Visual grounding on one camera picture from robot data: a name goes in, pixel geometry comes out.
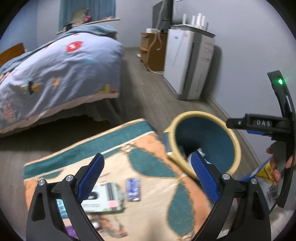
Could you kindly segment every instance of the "wooden headboard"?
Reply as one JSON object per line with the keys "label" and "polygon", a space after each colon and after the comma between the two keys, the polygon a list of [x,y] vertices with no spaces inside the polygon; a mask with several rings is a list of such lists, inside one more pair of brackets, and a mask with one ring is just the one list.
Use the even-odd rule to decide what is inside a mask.
{"label": "wooden headboard", "polygon": [[7,61],[20,56],[25,52],[25,48],[23,43],[17,44],[11,47],[8,50],[5,50],[3,53],[0,54],[0,67],[5,64]]}

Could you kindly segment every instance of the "teal curtain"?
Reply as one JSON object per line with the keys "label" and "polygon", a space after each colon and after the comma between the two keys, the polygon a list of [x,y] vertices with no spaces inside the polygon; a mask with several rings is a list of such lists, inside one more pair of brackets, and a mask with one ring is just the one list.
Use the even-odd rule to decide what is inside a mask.
{"label": "teal curtain", "polygon": [[82,9],[88,8],[88,15],[92,21],[112,16],[115,18],[116,0],[61,0],[59,9],[59,31],[71,22],[73,14]]}

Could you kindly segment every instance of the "bedspread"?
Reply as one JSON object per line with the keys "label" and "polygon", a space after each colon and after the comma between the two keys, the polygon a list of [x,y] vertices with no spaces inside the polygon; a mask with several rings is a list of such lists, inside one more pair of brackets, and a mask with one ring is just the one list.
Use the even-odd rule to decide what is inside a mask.
{"label": "bedspread", "polygon": [[90,33],[42,48],[0,84],[0,133],[82,103],[118,97],[121,57],[118,41]]}

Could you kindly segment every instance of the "rug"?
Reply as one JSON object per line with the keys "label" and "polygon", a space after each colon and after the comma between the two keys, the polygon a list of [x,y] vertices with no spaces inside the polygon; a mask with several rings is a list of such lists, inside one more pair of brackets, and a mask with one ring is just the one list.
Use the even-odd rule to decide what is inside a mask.
{"label": "rug", "polygon": [[[210,213],[211,205],[200,187],[166,157],[164,145],[144,119],[27,163],[24,185],[28,208],[40,179],[61,181],[87,165],[97,153],[105,158],[97,183],[115,183],[124,193],[126,179],[137,177],[141,187],[141,200],[127,202],[123,196],[123,208],[118,212],[87,213],[104,240],[192,239]],[[63,221],[65,226],[71,226],[69,219]]]}

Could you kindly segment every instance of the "blue gripper pad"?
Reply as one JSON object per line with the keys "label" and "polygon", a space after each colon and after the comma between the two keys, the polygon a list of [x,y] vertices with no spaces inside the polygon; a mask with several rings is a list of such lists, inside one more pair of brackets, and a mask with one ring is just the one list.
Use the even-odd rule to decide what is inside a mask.
{"label": "blue gripper pad", "polygon": [[77,189],[77,200],[81,204],[83,200],[89,198],[94,185],[96,184],[99,176],[101,175],[105,166],[105,160],[102,154],[97,154],[92,160],[91,166],[88,168]]}
{"label": "blue gripper pad", "polygon": [[191,165],[207,197],[216,203],[220,197],[218,193],[218,184],[201,158],[195,152],[191,155]]}

